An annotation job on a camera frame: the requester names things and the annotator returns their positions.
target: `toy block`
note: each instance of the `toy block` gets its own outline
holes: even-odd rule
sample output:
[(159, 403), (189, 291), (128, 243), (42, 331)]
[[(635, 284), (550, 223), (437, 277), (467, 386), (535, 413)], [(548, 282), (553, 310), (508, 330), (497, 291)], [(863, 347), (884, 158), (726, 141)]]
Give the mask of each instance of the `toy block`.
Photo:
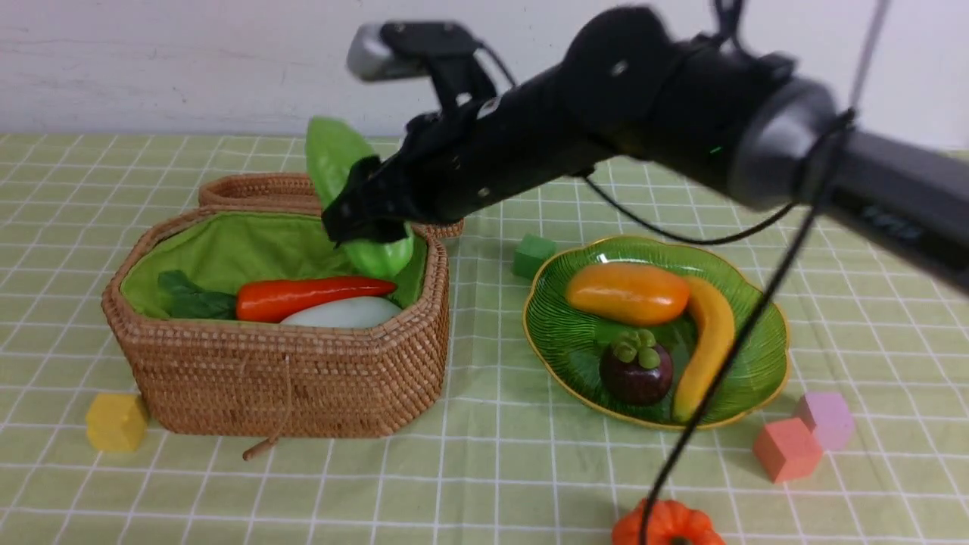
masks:
[(825, 450), (841, 450), (855, 433), (855, 419), (841, 394), (808, 392), (794, 411)]
[(776, 484), (810, 476), (824, 450), (801, 419), (788, 418), (764, 426), (754, 441), (754, 455)]
[(515, 260), (512, 262), (512, 274), (527, 280), (535, 278), (542, 265), (555, 255), (557, 245), (553, 240), (543, 239), (535, 235), (525, 235), (515, 249)]
[(87, 440), (97, 450), (134, 452), (148, 428), (148, 410), (134, 394), (98, 394), (87, 409)]

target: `white radish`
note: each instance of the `white radish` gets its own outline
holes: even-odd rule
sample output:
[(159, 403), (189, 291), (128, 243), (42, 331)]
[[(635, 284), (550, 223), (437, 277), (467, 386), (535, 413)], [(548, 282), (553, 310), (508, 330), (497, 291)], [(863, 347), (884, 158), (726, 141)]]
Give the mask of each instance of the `white radish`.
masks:
[(399, 306), (381, 297), (353, 297), (311, 306), (280, 323), (316, 328), (367, 329), (389, 321), (400, 312)]

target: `mangosteen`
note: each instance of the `mangosteen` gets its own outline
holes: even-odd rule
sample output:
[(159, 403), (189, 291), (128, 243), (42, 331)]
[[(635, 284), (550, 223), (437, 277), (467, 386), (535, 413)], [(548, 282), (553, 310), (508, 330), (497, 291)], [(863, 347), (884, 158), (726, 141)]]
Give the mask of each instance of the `mangosteen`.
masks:
[(661, 401), (672, 387), (672, 358), (648, 330), (617, 335), (599, 362), (603, 386), (617, 400), (631, 405)]

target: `table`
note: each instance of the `table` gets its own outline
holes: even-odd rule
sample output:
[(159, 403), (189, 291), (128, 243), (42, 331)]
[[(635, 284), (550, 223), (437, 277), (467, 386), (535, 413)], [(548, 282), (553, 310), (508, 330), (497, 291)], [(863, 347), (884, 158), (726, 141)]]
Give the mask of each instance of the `table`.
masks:
[[(475, 214), (448, 240), (445, 394), (398, 435), (285, 439), (251, 462), (240, 453), (252, 438), (154, 423), (137, 453), (88, 446), (94, 396), (136, 390), (99, 307), (109, 277), (201, 183), (278, 171), (304, 171), (301, 140), (0, 136), (0, 543), (608, 543), (675, 435), (587, 409), (524, 340), (517, 240), (641, 232), (572, 181)], [(759, 219), (654, 166), (613, 160), (595, 178), (683, 234)], [(763, 285), (798, 220), (714, 251)], [(826, 221), (777, 301), (792, 336), (786, 391), (700, 433), (667, 493), (729, 543), (969, 543), (969, 304)], [(754, 437), (816, 390), (845, 397), (856, 436), (811, 478), (772, 485)]]

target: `orange pumpkin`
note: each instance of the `orange pumpkin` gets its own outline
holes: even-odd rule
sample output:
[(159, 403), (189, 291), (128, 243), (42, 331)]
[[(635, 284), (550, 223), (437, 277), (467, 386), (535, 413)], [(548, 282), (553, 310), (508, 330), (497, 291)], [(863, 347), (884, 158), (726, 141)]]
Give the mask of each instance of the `orange pumpkin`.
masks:
[[(642, 510), (646, 500), (640, 501), (625, 517), (612, 527), (612, 545), (640, 545)], [(713, 529), (706, 513), (690, 509), (682, 503), (667, 499), (657, 501), (646, 527), (647, 545), (726, 545)]]

